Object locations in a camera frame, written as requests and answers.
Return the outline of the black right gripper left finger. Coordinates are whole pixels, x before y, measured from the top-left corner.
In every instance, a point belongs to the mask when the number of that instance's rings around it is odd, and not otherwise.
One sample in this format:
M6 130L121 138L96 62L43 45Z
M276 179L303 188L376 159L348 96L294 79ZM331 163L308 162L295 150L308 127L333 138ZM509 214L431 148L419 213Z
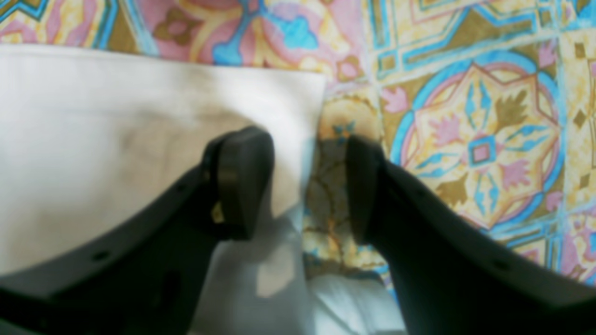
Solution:
M3 335L185 335L221 241L249 240L274 142L258 127L208 143L202 161L108 233L1 278Z

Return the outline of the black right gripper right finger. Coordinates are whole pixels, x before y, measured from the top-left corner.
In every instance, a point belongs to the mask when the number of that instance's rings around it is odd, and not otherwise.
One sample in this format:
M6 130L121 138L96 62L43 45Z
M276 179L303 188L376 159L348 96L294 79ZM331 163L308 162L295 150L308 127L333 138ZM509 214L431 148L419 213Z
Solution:
M379 144L345 151L353 237L389 265L411 335L593 335L595 289L471 227Z

